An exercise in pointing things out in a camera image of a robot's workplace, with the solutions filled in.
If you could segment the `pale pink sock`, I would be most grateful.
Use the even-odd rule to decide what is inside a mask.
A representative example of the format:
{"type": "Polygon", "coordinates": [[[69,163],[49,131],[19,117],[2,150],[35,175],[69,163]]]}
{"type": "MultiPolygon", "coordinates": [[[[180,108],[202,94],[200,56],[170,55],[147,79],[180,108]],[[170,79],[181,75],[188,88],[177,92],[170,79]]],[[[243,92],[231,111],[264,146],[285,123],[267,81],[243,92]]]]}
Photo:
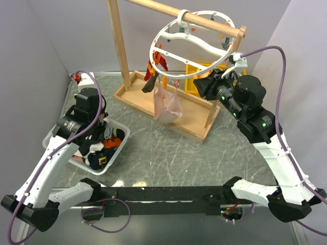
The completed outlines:
{"type": "Polygon", "coordinates": [[[175,90],[173,93],[167,92],[161,82],[153,93],[154,117],[153,119],[162,123],[169,124],[183,116],[181,103],[177,96],[180,80],[173,82],[175,90]]]}

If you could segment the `dark brown sock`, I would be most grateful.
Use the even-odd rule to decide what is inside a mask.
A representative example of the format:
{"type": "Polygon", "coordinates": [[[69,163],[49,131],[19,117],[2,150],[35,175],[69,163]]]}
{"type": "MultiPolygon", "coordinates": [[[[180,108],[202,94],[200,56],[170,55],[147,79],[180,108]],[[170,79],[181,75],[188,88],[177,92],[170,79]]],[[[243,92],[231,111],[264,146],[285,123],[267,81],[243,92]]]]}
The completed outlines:
{"type": "Polygon", "coordinates": [[[150,79],[146,82],[146,84],[142,88],[142,92],[143,93],[151,92],[155,87],[156,79],[157,79],[157,76],[151,76],[150,79]]]}

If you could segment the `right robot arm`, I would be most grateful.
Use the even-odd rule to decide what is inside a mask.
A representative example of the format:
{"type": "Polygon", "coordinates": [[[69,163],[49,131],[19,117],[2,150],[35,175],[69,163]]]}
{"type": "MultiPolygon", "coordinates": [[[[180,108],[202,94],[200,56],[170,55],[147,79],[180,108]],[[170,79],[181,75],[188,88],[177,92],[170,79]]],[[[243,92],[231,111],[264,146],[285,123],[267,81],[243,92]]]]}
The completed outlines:
{"type": "Polygon", "coordinates": [[[237,128],[261,153],[277,185],[265,186],[233,177],[224,184],[228,203],[249,200],[265,207],[284,223],[305,218],[321,200],[308,189],[303,171],[286,144],[282,128],[275,128],[275,116],[262,106],[266,89],[252,75],[228,76],[219,69],[193,81],[201,97],[218,100],[237,120],[237,128]]]}

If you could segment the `navy sock with buckle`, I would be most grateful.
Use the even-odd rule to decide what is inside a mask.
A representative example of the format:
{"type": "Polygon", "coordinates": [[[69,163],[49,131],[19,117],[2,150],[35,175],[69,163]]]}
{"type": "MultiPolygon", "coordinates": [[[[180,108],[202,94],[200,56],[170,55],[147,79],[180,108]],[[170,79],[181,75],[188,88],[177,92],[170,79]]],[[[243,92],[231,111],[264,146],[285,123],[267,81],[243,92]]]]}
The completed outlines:
{"type": "Polygon", "coordinates": [[[114,149],[102,149],[101,151],[96,151],[95,153],[90,153],[85,163],[93,170],[100,170],[103,169],[111,157],[114,155],[114,149]]]}

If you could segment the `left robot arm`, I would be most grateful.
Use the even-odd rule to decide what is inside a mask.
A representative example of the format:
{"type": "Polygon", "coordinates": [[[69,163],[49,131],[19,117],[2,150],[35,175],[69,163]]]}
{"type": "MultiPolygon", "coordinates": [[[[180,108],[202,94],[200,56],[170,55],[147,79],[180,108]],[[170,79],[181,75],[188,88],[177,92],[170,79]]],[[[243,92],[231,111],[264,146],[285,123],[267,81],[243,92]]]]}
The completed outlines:
{"type": "Polygon", "coordinates": [[[63,167],[87,136],[95,132],[101,110],[100,89],[82,89],[76,104],[54,126],[49,144],[29,178],[14,195],[5,195],[1,206],[13,217],[44,232],[67,209],[83,202],[96,205],[101,199],[101,187],[90,179],[58,194],[51,191],[63,167]]]}

